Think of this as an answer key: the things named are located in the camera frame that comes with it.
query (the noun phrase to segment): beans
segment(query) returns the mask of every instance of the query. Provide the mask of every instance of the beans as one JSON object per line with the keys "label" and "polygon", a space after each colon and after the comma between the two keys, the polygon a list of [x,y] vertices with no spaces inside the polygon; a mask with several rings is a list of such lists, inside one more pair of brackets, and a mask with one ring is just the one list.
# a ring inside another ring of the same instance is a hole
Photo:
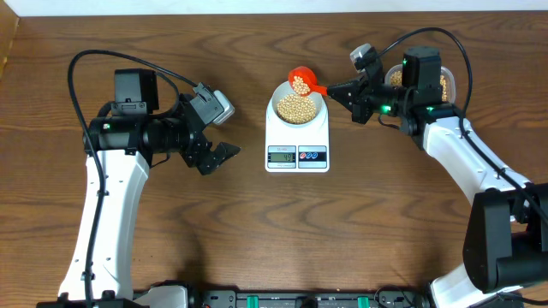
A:
{"label": "beans", "polygon": [[291,124],[304,124],[316,116],[316,105],[309,97],[289,94],[277,104],[277,114]]}
{"label": "beans", "polygon": [[[402,71],[397,71],[390,77],[390,84],[393,86],[401,86],[402,85]],[[442,93],[442,100],[444,102],[447,102],[447,80],[445,80],[445,76],[440,75],[439,76],[439,84],[442,85],[443,93]]]}
{"label": "beans", "polygon": [[402,85],[402,71],[396,71],[392,76],[390,77],[390,84],[393,86],[401,86]]}
{"label": "beans", "polygon": [[305,83],[302,77],[299,76],[293,77],[292,87],[295,93],[300,95],[308,94],[310,92],[310,87]]}

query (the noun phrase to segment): wood grain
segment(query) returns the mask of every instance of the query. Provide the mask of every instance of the wood grain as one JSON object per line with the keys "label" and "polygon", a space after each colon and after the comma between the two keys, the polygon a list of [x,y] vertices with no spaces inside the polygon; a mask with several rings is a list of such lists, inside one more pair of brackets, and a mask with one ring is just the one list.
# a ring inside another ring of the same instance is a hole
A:
{"label": "wood grain", "polygon": [[8,4],[0,1],[0,79],[3,67],[8,62],[8,54],[13,43],[19,17],[9,8]]}
{"label": "wood grain", "polygon": [[[265,106],[290,69],[307,65],[322,84],[348,80],[355,46],[383,48],[424,26],[445,27],[466,46],[469,118],[481,138],[513,169],[547,182],[548,13],[22,19],[0,82],[0,305],[54,299],[74,250],[86,174],[66,70],[84,49],[145,58],[222,90],[236,107],[206,134],[241,146],[241,155],[207,177],[178,157],[151,172],[135,229],[135,288],[176,278],[241,289],[420,287],[452,270],[470,205],[409,138],[354,124],[328,101],[329,173],[272,175],[263,163]],[[466,69],[453,44],[437,34],[411,44],[442,49],[462,99]],[[386,56],[386,68],[403,48]],[[113,98],[114,69],[131,67],[106,56],[79,62],[87,120]],[[159,90],[168,108],[172,92]],[[541,299],[547,290],[526,293]]]}

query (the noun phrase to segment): green led light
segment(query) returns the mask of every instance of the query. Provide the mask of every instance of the green led light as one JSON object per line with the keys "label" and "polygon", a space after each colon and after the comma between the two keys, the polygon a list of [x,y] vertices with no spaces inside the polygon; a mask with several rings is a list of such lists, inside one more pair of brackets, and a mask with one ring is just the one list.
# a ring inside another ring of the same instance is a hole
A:
{"label": "green led light", "polygon": [[389,113],[391,110],[392,110],[392,108],[390,106],[387,106],[387,105],[380,106],[380,111],[382,113]]}

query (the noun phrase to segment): green connector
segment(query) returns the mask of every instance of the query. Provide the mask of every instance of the green connector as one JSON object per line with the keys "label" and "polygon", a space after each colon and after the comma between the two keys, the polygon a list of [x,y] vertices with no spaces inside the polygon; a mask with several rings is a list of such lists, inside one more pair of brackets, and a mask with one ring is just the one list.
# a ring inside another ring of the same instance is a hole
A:
{"label": "green connector", "polygon": [[369,298],[367,296],[358,298],[358,308],[369,308]]}
{"label": "green connector", "polygon": [[247,308],[259,308],[259,296],[247,296]]}

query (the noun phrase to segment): white wall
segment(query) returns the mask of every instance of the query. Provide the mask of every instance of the white wall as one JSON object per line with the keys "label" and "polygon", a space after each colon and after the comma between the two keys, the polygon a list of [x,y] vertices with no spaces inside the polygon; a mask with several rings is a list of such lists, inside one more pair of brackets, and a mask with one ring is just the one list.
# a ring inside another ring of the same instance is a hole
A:
{"label": "white wall", "polygon": [[19,16],[546,10],[548,0],[5,0]]}

